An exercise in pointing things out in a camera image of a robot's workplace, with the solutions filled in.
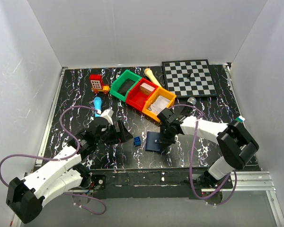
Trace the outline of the navy blue card holder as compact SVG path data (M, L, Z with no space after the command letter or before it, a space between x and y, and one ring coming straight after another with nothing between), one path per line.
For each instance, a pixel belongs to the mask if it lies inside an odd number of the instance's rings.
M159 132L153 132L153 131L147 132L145 150L149 152L157 152L157 153L162 152L160 148L160 133Z

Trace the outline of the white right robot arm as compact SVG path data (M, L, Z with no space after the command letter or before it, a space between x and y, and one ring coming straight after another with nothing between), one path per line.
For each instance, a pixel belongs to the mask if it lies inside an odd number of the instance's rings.
M245 128L242 118L230 123L215 123L192 115L188 106L180 114L165 108L158 114L161 122L159 144L161 149L175 143L175 136L194 135L216 143L222 156L192 182L199 186L214 187L227 174L242 170L259 150L259 145Z

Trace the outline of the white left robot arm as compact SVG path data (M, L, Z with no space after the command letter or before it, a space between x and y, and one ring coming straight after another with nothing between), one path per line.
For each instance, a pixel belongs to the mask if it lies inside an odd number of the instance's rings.
M81 161L99 144L116 145L133 136L121 120L114 126L98 117L88 128L80 130L76 138L78 141L70 140L53 161L22 179L10 181L6 204L24 224L34 220L51 200L72 188L87 186L91 171Z

